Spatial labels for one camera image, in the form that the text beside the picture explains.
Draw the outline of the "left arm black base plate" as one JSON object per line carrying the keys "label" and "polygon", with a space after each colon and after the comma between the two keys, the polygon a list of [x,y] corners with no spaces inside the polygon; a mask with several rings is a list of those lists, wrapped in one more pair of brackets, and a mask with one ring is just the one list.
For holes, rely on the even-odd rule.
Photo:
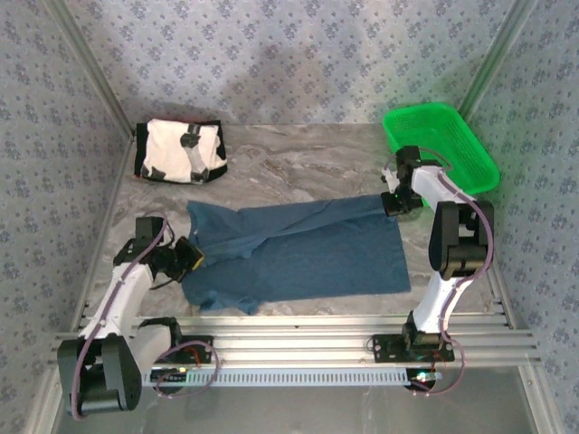
{"label": "left arm black base plate", "polygon": [[214,338],[210,335],[186,335],[157,358],[157,363],[209,364],[212,361]]}

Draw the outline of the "aluminium corner post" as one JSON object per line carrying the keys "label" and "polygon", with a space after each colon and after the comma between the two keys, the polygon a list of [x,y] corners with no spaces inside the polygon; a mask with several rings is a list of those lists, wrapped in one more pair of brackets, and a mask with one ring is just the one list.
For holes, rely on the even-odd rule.
{"label": "aluminium corner post", "polygon": [[132,136],[132,124],[121,107],[117,96],[110,87],[104,71],[90,49],[83,32],[71,13],[65,0],[43,0],[54,22],[62,31],[63,37],[70,45],[92,88],[95,90],[104,108],[108,111],[117,128],[124,136]]}
{"label": "aluminium corner post", "polygon": [[513,0],[458,109],[465,121],[475,114],[538,0]]}

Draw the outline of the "green plastic basket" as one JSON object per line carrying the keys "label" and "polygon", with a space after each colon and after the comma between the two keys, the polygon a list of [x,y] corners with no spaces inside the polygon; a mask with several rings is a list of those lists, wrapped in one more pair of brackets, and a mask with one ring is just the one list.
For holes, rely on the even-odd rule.
{"label": "green plastic basket", "polygon": [[418,146],[422,160],[439,164],[414,171],[413,189],[423,205],[437,210],[455,203],[487,217],[493,215],[492,204],[475,196],[498,185],[498,168],[454,107],[430,102],[397,108],[384,116],[383,126],[393,154]]}

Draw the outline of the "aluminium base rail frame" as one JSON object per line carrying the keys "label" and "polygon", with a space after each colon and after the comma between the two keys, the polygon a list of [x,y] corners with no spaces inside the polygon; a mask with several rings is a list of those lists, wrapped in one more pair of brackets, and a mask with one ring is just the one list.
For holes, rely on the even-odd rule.
{"label": "aluminium base rail frame", "polygon": [[[233,367],[366,367],[374,362],[372,335],[397,334],[404,316],[180,317],[187,335],[210,335],[224,365]],[[450,335],[469,367],[537,363],[535,339],[508,325],[503,314],[455,314]]]}

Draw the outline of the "blue t-shirt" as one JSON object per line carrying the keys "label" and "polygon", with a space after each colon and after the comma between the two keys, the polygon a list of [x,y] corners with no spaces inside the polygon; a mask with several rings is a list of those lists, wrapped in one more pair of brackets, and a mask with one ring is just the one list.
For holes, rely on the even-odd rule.
{"label": "blue t-shirt", "polygon": [[411,288],[398,222],[376,194],[238,211],[190,202],[187,210],[204,261],[182,290],[203,311],[254,315],[267,302]]}

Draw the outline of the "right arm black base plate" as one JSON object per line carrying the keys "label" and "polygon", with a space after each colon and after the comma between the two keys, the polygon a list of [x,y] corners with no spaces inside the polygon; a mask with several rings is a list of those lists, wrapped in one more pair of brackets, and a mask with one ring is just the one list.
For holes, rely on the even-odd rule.
{"label": "right arm black base plate", "polygon": [[426,343],[412,342],[405,335],[373,335],[371,340],[376,363],[454,362],[453,346],[439,335]]}

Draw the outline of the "folded white black t-shirt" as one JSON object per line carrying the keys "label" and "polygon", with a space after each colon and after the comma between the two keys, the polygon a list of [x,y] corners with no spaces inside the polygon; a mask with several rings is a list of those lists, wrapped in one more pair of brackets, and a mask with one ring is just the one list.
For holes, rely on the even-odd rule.
{"label": "folded white black t-shirt", "polygon": [[134,175],[139,178],[207,184],[228,170],[219,120],[187,123],[154,118],[136,125],[135,138]]}

